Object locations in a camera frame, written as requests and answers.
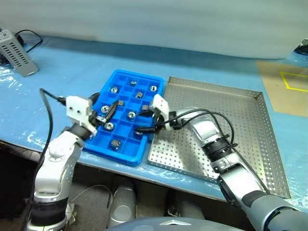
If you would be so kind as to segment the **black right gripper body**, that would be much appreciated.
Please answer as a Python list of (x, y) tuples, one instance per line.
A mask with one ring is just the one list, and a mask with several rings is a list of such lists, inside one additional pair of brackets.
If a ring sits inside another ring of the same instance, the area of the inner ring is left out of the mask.
[(168, 120), (168, 112), (155, 111), (152, 118), (155, 131), (168, 130), (165, 123)]

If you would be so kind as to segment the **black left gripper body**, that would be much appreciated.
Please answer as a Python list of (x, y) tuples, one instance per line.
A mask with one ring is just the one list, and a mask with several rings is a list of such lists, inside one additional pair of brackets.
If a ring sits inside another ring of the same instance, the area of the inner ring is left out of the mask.
[(106, 123), (106, 118), (98, 115), (95, 110), (92, 110), (92, 114), (89, 116), (89, 121), (94, 127), (99, 127)]

